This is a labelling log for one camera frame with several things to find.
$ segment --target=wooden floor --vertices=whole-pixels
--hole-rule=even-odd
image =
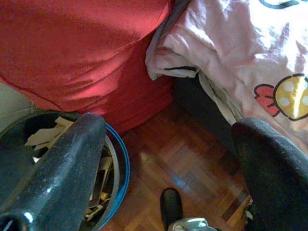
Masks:
[[[181,194],[185,217],[204,217],[223,231],[243,229],[250,200],[236,159],[173,103],[123,136],[131,160],[126,198],[103,231],[163,231],[159,197]]]

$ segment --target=cartoon character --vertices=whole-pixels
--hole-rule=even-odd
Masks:
[[[293,121],[308,116],[308,77],[305,74],[287,76],[275,87],[257,85],[255,95],[257,102],[273,117],[280,112]]]

